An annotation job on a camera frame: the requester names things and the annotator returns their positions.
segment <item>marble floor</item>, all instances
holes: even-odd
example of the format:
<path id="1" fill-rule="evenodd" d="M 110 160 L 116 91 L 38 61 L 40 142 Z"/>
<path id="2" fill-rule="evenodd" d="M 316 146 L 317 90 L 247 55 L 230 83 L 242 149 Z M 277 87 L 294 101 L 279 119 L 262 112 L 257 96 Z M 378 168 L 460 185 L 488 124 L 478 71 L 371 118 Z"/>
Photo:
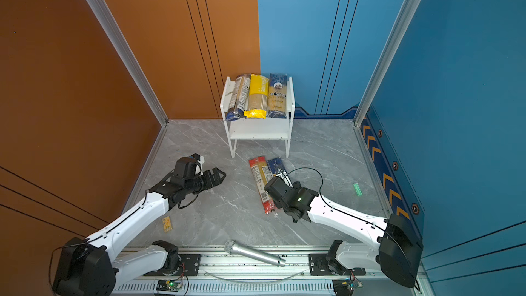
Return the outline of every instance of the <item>marble floor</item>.
<path id="1" fill-rule="evenodd" d="M 385 216 L 350 120 L 296 119 L 288 159 L 285 142 L 279 140 L 240 140 L 232 158 L 222 121 L 172 120 L 138 198 L 172 170 L 177 159 L 193 153 L 205 157 L 205 170 L 218 167 L 227 173 L 223 184 L 202 192 L 187 208 L 170 210 L 165 216 L 170 216 L 173 230 L 165 233 L 159 218 L 129 246 L 148 246 L 156 240 L 185 247 L 223 246 L 228 239 L 261 246 L 328 247 L 337 239 L 357 242 L 320 224 L 305 220 L 294 224 L 282 210 L 266 215 L 248 164 L 249 159 L 261 155 L 267 159 L 280 156 L 287 171 L 316 168 L 324 176 L 324 196 L 367 214 Z M 290 177 L 314 190 L 320 185 L 318 174 L 311 170 L 298 170 Z M 357 195 L 353 183 L 359 184 L 362 196 Z M 183 204 L 192 199 L 193 195 L 187 196 Z"/>

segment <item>small white shelf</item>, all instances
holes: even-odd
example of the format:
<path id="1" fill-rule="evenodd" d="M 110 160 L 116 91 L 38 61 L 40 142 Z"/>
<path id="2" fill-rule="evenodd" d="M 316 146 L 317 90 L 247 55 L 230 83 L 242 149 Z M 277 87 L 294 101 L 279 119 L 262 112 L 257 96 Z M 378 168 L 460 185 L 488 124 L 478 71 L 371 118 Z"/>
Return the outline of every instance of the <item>small white shelf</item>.
<path id="1" fill-rule="evenodd" d="M 221 97 L 221 104 L 219 105 L 223 122 L 225 124 L 225 131 L 227 133 L 228 145 L 230 146 L 230 154 L 232 155 L 232 158 L 236 155 L 237 140 L 284 140 L 285 153 L 288 158 L 290 137 L 294 121 L 294 110 L 296 109 L 292 77 L 289 77 L 287 82 L 287 117 L 284 119 L 266 118 L 226 121 L 226 111 L 228 111 L 228 104 L 232 97 L 234 85 L 235 81 L 231 81 L 230 77 L 227 77 L 227 82 L 223 89 L 223 96 Z"/>

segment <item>microphone grille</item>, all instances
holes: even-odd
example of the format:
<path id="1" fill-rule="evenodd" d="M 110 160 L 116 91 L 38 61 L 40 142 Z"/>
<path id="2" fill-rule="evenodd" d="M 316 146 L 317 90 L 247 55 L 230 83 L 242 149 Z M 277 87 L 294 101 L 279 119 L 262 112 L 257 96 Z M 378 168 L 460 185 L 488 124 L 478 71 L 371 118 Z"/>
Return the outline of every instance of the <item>microphone grille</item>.
<path id="1" fill-rule="evenodd" d="M 225 251 L 227 253 L 232 254 L 232 248 L 234 243 L 236 243 L 236 240 L 228 240 L 227 243 L 225 243 Z"/>

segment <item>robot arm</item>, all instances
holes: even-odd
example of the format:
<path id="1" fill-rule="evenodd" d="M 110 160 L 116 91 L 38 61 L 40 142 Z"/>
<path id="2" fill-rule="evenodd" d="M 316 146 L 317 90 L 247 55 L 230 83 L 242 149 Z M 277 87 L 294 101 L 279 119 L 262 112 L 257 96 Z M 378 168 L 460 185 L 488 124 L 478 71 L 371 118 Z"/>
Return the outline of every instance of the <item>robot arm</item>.
<path id="1" fill-rule="evenodd" d="M 62 247 L 52 289 L 62 296 L 109 295 L 122 284 L 144 273 L 178 267 L 178 248 L 156 241 L 147 249 L 117 259 L 117 255 L 145 227 L 172 209 L 190 193 L 196 195 L 223 182 L 217 168 L 202 171 L 197 154 L 177 161 L 174 171 L 148 190 L 134 207 L 85 240 L 73 238 Z"/>
<path id="2" fill-rule="evenodd" d="M 279 176 L 265 185 L 265 191 L 277 208 L 293 217 L 294 223 L 305 219 L 324 224 L 369 246 L 368 252 L 354 252 L 351 244 L 336 240 L 327 254 L 334 274 L 348 275 L 354 267 L 381 269 L 398 284 L 414 286 L 423 246 L 406 220 L 394 214 L 386 219 L 360 213 L 322 198 L 319 193 L 301 187 L 300 182 L 288 186 Z"/>

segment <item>barcode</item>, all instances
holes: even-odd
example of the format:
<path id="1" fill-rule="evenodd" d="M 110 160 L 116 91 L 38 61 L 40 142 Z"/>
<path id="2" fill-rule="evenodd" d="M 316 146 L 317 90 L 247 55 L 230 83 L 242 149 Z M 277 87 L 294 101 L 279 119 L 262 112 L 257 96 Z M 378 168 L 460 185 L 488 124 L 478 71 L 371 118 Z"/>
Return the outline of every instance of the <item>barcode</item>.
<path id="1" fill-rule="evenodd" d="M 262 193 L 261 193 L 261 200 L 262 200 L 263 202 L 267 202 L 267 201 L 269 200 L 269 199 L 268 199 L 268 195 L 267 195 L 266 192 L 262 192 Z"/>

